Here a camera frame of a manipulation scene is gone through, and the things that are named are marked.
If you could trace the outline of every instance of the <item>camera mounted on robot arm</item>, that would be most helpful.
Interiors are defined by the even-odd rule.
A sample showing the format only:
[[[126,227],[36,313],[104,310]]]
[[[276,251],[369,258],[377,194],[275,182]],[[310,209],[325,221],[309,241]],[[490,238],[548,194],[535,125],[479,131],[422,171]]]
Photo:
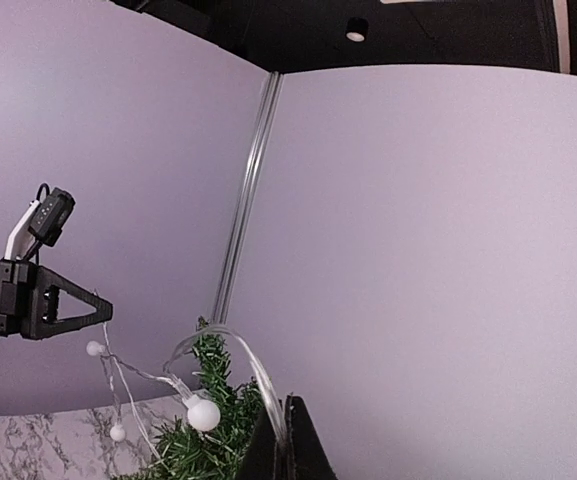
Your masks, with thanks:
[[[46,189],[44,200],[34,200],[8,237],[0,260],[0,337],[20,334],[42,340],[80,330],[112,318],[112,304],[58,273],[39,265],[39,249],[52,247],[72,213],[75,200],[68,192]],[[88,315],[59,318],[62,292],[93,307]]]

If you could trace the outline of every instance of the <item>artificial pine branch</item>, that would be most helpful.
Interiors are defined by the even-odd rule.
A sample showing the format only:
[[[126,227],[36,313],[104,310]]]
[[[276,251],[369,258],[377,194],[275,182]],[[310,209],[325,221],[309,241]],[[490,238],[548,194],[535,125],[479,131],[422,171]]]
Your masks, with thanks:
[[[197,329],[206,326],[200,318]],[[201,367],[201,387],[221,411],[219,426],[199,433],[176,419],[173,425],[158,427],[156,448],[162,460],[153,458],[146,469],[115,480],[234,480],[263,403],[254,379],[237,388],[228,384],[230,354],[225,347],[220,335],[203,335],[192,349]]]

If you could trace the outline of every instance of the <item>white marble countertop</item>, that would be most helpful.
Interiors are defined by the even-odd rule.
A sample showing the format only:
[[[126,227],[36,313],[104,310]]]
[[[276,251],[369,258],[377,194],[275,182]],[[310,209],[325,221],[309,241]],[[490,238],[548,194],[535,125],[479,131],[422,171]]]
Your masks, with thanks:
[[[182,417],[177,396],[138,402],[151,437],[154,428]],[[130,405],[122,407],[126,440],[109,436],[113,407],[0,417],[0,480],[107,480],[147,465],[151,452],[139,434]]]

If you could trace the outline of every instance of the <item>purple wall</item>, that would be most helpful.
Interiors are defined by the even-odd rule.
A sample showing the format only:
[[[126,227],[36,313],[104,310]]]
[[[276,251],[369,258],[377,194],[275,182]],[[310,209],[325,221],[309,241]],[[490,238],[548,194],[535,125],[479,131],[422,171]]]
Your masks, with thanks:
[[[110,2],[0,1],[0,257],[40,182],[70,190],[42,262],[111,299],[116,350],[160,368],[210,313],[265,78]],[[109,403],[100,335],[0,340],[0,414]]]
[[[577,78],[288,76],[240,265],[341,480],[577,478]]]

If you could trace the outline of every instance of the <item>ceiling light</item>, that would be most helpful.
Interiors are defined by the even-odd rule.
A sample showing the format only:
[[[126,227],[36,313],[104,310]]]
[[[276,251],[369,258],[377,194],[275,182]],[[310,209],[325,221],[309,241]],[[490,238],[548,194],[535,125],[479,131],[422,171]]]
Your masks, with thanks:
[[[354,17],[346,25],[346,38],[352,42],[363,42],[368,35],[368,21],[365,18]]]

